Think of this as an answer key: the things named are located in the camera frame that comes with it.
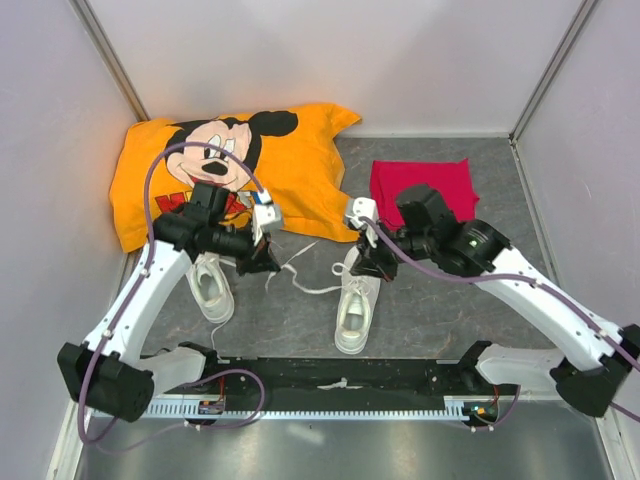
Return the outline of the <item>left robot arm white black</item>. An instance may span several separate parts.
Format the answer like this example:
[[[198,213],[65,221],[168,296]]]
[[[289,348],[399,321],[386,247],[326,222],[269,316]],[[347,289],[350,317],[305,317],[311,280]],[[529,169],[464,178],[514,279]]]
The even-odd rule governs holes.
[[[231,257],[240,275],[275,272],[270,233],[283,225],[281,210],[268,192],[247,226],[222,221],[230,193],[209,184],[195,186],[191,199],[153,222],[153,238],[114,304],[79,345],[65,343],[57,364],[72,400],[116,419],[138,420],[151,400],[180,385],[208,393],[219,369],[200,350],[177,347],[142,358],[151,326],[178,281],[204,253]]]

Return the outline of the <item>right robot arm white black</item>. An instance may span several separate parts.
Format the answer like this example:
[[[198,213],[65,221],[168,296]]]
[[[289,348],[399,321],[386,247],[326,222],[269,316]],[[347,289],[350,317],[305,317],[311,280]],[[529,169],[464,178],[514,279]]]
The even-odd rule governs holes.
[[[350,272],[385,281],[400,264],[444,281],[471,284],[512,308],[549,341],[548,350],[516,349],[478,341],[458,368],[458,381],[477,394],[492,385],[555,391],[593,418],[622,412],[615,398],[639,368],[639,327],[604,319],[538,271],[490,224],[459,221],[442,195],[426,184],[402,191],[396,206],[403,220],[395,232],[378,215],[374,200],[348,202],[345,223],[358,231],[358,255]]]

